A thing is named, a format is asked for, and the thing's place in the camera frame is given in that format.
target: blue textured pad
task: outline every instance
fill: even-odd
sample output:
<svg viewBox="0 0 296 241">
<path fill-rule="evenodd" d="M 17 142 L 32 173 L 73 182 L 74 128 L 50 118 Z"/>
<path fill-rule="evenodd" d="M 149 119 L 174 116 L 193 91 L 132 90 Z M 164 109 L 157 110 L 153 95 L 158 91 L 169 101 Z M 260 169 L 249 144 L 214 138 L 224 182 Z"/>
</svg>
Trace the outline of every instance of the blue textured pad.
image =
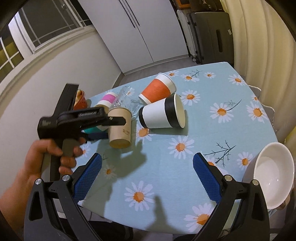
<svg viewBox="0 0 296 241">
<path fill-rule="evenodd" d="M 84 170 L 83 174 L 74 186 L 73 199 L 75 203 L 78 203 L 78 201 L 85 198 L 101 168 L 102 157 L 97 155 L 92 163 L 90 163 L 90 165 L 87 167 L 87 169 Z"/>
<path fill-rule="evenodd" d="M 208 165 L 209 164 L 207 161 L 203 161 L 203 159 L 198 154 L 194 155 L 193 168 L 198 175 L 203 187 L 205 188 L 209 198 L 218 204 L 222 199 L 221 187 L 219 182 L 210 171 Z"/>
</svg>

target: white wall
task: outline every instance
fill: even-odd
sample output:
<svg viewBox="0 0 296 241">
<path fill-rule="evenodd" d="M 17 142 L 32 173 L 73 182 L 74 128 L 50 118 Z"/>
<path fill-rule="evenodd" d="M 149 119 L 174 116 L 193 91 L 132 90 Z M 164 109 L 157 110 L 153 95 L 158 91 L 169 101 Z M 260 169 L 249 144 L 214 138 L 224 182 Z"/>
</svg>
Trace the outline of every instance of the white wall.
<svg viewBox="0 0 296 241">
<path fill-rule="evenodd" d="M 0 103 L 0 194 L 13 182 L 31 143 L 38 139 L 39 119 L 53 114 L 65 84 L 80 84 L 88 98 L 112 88 L 120 73 L 93 31 L 48 53 L 21 76 Z M 0 89 L 14 74 L 0 83 Z"/>
</svg>

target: black band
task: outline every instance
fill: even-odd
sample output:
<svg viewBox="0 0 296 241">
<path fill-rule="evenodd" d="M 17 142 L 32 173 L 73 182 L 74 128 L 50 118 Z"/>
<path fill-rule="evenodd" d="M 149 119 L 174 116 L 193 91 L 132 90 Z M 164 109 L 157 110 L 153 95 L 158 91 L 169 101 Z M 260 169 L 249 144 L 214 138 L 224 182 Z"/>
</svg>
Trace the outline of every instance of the black band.
<svg viewBox="0 0 296 241">
<path fill-rule="evenodd" d="M 165 99 L 165 115 L 171 127 L 181 127 L 175 110 L 174 98 L 176 93 Z"/>
<path fill-rule="evenodd" d="M 141 123 L 142 127 L 144 127 L 144 128 L 147 129 L 148 127 L 146 126 L 146 123 L 145 123 L 144 118 L 143 118 L 143 108 L 144 108 L 144 107 L 142 107 L 142 108 L 139 110 L 139 120 L 140 120 L 140 123 Z"/>
</svg>

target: cabinet door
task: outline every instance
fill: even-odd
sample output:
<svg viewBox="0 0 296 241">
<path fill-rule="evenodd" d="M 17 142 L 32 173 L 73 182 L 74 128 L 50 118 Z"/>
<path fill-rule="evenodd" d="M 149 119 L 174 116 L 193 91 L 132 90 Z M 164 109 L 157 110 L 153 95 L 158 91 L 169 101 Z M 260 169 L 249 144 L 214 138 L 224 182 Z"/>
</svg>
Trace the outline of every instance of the cabinet door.
<svg viewBox="0 0 296 241">
<path fill-rule="evenodd" d="M 170 0 L 122 0 L 134 13 L 154 62 L 187 55 L 184 36 Z"/>
<path fill-rule="evenodd" d="M 123 73 L 153 62 L 122 0 L 78 0 Z"/>
</svg>

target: orange band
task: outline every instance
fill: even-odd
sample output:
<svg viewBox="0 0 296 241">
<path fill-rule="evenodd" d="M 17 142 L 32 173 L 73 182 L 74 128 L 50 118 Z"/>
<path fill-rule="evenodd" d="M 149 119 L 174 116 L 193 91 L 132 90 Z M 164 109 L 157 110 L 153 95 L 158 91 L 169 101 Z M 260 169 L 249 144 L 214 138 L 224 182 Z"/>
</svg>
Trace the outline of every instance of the orange band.
<svg viewBox="0 0 296 241">
<path fill-rule="evenodd" d="M 167 98 L 170 96 L 169 88 L 160 80 L 154 79 L 147 87 L 143 90 L 144 95 L 151 103 L 158 100 Z"/>
</svg>

